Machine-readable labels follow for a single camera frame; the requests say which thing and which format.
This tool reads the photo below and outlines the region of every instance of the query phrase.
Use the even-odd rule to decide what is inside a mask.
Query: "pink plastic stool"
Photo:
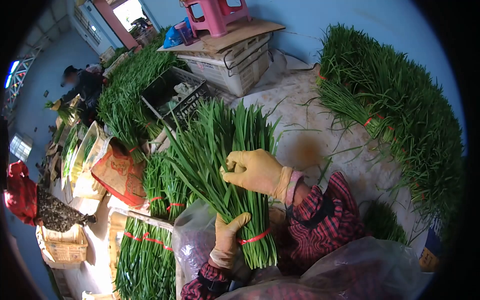
[[[245,0],[240,0],[240,6],[230,7],[227,0],[182,0],[187,10],[187,16],[192,27],[194,37],[197,37],[197,30],[206,29],[212,37],[221,37],[228,33],[227,24],[247,17],[252,18],[248,12]],[[200,4],[204,13],[200,18],[195,18],[192,12],[192,5]]]

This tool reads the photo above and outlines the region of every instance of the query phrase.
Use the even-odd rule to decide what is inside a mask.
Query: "black jacket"
[[[85,102],[96,99],[102,93],[103,76],[93,74],[85,70],[77,72],[78,83],[68,93],[61,97],[62,102],[70,102],[75,96],[80,94]]]

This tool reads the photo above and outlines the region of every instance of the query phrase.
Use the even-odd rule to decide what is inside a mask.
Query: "window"
[[[90,24],[90,21],[85,18],[85,15],[82,13],[81,10],[78,9],[77,6],[74,7],[75,9],[75,18],[77,18],[78,21],[82,24],[82,26],[88,31],[88,33],[93,37],[93,39],[100,44],[100,41],[102,38],[100,37],[100,34],[98,33],[98,30],[95,28],[95,26]]]
[[[10,152],[23,162],[27,161],[30,150],[32,147],[27,145],[17,134],[10,141]]]

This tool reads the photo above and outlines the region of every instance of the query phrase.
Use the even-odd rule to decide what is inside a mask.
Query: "blue plastic bag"
[[[190,21],[188,20],[188,17],[185,17],[185,19],[183,21],[185,23],[187,23],[187,28],[189,29],[189,31],[191,33],[192,32],[192,27],[190,26]],[[181,40],[180,34],[175,29],[175,26],[172,26],[167,31],[167,34],[165,35],[165,42],[163,42],[163,48],[167,49],[167,48],[170,48],[170,47],[178,46],[180,44],[183,44],[183,41]]]

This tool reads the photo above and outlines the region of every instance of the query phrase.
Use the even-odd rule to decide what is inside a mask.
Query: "red plaid sleeve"
[[[279,268],[285,275],[301,275],[315,262],[335,249],[365,236],[359,210],[345,178],[340,172],[330,177],[325,196],[334,204],[333,216],[327,216],[317,228],[309,229],[292,218],[288,219],[288,234],[281,242]],[[298,206],[293,215],[300,221],[311,219],[320,209],[324,195],[318,186]]]
[[[220,269],[212,267],[209,263],[204,263],[200,269],[200,272],[202,272],[202,275],[205,277],[205,279],[210,281],[228,281],[228,278]],[[181,289],[181,297],[185,300],[211,300],[219,296],[220,295],[209,291],[208,288],[203,286],[198,279],[192,280],[184,285]]]

